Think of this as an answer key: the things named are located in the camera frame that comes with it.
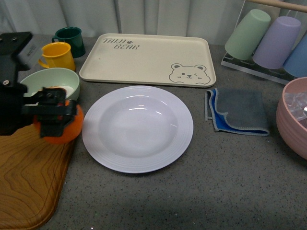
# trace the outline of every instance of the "bowl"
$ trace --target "bowl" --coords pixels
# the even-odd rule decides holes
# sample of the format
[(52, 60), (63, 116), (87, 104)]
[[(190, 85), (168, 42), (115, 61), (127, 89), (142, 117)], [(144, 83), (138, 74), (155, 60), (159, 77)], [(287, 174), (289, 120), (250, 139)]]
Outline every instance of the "bowl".
[(77, 100), (80, 93), (80, 79), (77, 73), (66, 68), (49, 68), (35, 72), (20, 83), (28, 87), (25, 97), (34, 95), (43, 87), (61, 87), (66, 90), (67, 100)]
[(307, 129), (291, 114), (285, 102), (285, 93), (307, 91), (307, 77), (297, 78), (286, 84), (276, 112), (276, 124), (285, 143), (298, 155), (307, 159)]

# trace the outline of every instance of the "plastic cup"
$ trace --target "plastic cup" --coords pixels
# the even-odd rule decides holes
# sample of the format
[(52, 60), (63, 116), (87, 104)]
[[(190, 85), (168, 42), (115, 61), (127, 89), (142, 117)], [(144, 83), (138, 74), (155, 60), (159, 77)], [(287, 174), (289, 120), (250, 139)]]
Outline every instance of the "plastic cup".
[(253, 56), (254, 62), (267, 69), (283, 67), (301, 29), (301, 22), (292, 17), (278, 17), (269, 27)]
[(248, 12), (226, 42), (227, 53), (240, 60), (249, 59), (270, 22), (271, 17), (262, 10), (253, 9)]
[(294, 77), (307, 77), (307, 35), (297, 44), (283, 68)]
[(76, 70), (76, 65), (71, 54), (71, 46), (66, 42), (54, 42), (45, 45), (43, 48), (43, 59), (38, 63), (44, 68), (67, 68)]

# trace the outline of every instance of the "beige tray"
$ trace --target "beige tray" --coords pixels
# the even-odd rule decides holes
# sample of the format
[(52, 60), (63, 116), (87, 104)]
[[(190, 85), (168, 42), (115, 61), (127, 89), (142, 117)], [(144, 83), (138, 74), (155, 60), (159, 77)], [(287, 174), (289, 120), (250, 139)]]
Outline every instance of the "beige tray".
[(195, 37), (104, 34), (80, 70), (85, 81), (210, 87), (207, 41)]

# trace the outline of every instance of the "clear plastic bag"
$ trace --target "clear plastic bag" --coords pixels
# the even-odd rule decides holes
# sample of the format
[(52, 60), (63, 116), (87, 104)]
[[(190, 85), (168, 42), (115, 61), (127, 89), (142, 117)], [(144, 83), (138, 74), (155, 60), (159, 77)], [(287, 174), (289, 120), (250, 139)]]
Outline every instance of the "clear plastic bag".
[(304, 111), (305, 107), (307, 107), (307, 92), (286, 92), (284, 98), (291, 114), (307, 128), (307, 112)]

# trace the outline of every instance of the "wooden dowel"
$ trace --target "wooden dowel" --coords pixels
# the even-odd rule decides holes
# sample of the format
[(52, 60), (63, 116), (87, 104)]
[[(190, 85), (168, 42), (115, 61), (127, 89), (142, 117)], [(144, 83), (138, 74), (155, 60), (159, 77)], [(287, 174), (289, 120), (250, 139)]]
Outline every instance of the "wooden dowel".
[(277, 0), (246, 0), (246, 1), (258, 3), (262, 5), (267, 5), (267, 6), (275, 6), (278, 8), (288, 9), (292, 11), (307, 13), (307, 6), (292, 4), (292, 3), (283, 2), (283, 1), (277, 1)]

